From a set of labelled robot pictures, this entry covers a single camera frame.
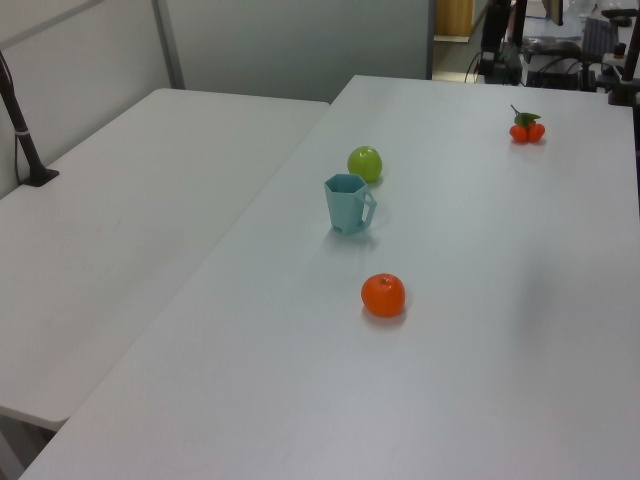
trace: table surface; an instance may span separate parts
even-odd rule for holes
[[[24,480],[638,478],[632,127],[603,95],[356,77]],[[343,237],[322,183],[359,145],[378,209]],[[362,309],[383,271],[395,325]]]
[[[159,90],[0,201],[0,414],[57,429],[328,105]]]

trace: orange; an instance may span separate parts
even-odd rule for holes
[[[393,317],[404,309],[404,285],[390,273],[379,273],[368,278],[360,294],[367,310],[379,317]]]
[[[529,139],[529,132],[527,132],[526,128],[520,125],[514,125],[513,127],[511,127],[509,133],[511,134],[513,140],[517,143],[525,143]]]
[[[531,128],[529,128],[529,141],[530,142],[539,142],[540,139],[542,138],[542,136],[544,135],[545,129],[544,129],[544,125],[542,125],[541,123],[538,123],[534,126],[532,126]]]

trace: apple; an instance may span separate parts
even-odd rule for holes
[[[382,159],[380,154],[372,147],[358,147],[347,162],[349,173],[360,175],[367,183],[373,183],[380,178],[382,172]]]

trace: toy fruit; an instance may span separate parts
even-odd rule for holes
[[[369,277],[362,285],[360,294],[367,310],[379,317],[393,317],[404,309],[404,285],[390,273]]]
[[[518,143],[525,143],[527,141],[534,143],[539,142],[545,132],[544,125],[536,123],[540,115],[519,112],[513,105],[511,105],[511,108],[516,112],[516,116],[513,119],[515,125],[509,130],[513,140]]]
[[[511,134],[511,138],[513,138],[514,142],[525,143],[529,140],[529,132],[526,128],[520,125],[514,125],[511,127],[509,134]]]
[[[349,173],[360,175],[367,183],[372,183],[380,178],[382,172],[382,159],[380,154],[372,147],[358,147],[347,161]]]
[[[530,142],[539,142],[542,136],[544,135],[545,128],[541,123],[535,123],[529,127],[529,141]]]

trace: cable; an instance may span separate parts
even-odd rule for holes
[[[532,83],[533,83],[534,85],[532,85],[532,86],[534,86],[534,87],[535,87],[535,83],[536,83],[536,82],[535,82],[535,80],[536,80],[536,78],[537,78],[537,79],[539,80],[539,82],[538,82],[538,83],[539,83],[539,86],[541,87],[541,86],[542,86],[542,78],[541,78],[541,75],[542,75],[543,73],[545,73],[547,70],[549,70],[551,67],[553,67],[556,63],[559,63],[559,62],[561,62],[561,61],[563,61],[563,60],[566,60],[566,59],[565,59],[565,58],[556,58],[555,60],[551,60],[549,63],[547,63],[546,65],[544,65],[540,70],[538,70],[537,72],[535,72],[535,73],[534,73],[534,76],[533,76],[533,81],[532,81]]]
[[[616,68],[615,65],[611,65],[610,63],[606,63],[606,62],[590,62],[590,63],[587,63],[587,65],[588,66],[591,66],[591,65],[602,65],[603,67],[607,66],[607,67],[611,67],[611,68]]]
[[[573,67],[575,67],[575,66],[576,66],[577,64],[579,64],[579,63],[582,63],[582,62],[581,62],[580,60],[576,60],[575,62],[573,62],[573,63],[571,64],[571,66],[570,66],[569,68],[567,68],[567,71],[566,71],[566,72],[564,72],[564,76],[566,77],[567,75],[569,75],[569,72],[571,71],[571,69],[572,69]]]
[[[464,83],[467,83],[467,77],[469,76],[469,72],[471,71],[471,67],[473,66],[473,62],[475,62],[476,58],[478,58],[480,55],[482,55],[482,52],[476,53],[475,56],[471,59],[471,63],[469,64],[469,68],[467,68],[467,74],[464,76]]]
[[[16,170],[16,182],[18,182],[18,186],[22,185],[20,181],[20,175],[18,174],[18,135],[14,134],[14,150],[13,150],[13,166]]]
[[[9,84],[13,87],[13,78],[11,77],[11,70],[9,70],[9,66],[7,65],[7,61],[4,59],[2,55],[2,51],[0,51],[0,63],[2,64],[2,69],[4,73],[7,75],[7,79],[9,80]]]

